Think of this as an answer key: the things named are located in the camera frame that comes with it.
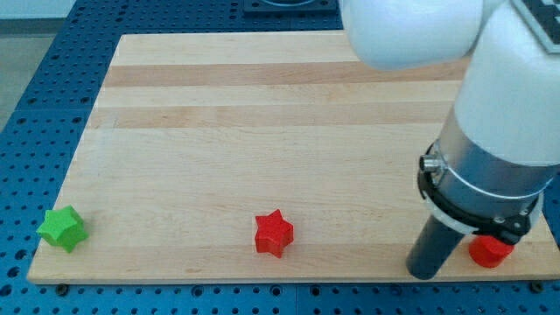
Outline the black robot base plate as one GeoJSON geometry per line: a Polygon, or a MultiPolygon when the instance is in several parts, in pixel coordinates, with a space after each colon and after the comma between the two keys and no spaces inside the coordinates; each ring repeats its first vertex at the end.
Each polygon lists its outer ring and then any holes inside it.
{"type": "Polygon", "coordinates": [[[260,13],[333,13],[338,10],[338,0],[241,0],[243,12],[260,13]]]}

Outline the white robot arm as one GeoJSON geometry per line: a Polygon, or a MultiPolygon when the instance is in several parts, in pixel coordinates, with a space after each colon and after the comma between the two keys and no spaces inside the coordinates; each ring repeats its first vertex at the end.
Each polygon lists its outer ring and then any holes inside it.
{"type": "Polygon", "coordinates": [[[422,245],[491,235],[516,244],[539,219],[559,169],[559,55],[534,29],[555,3],[344,1],[342,24],[370,67],[395,71],[469,57],[437,138],[419,159],[430,218],[422,245]]]}

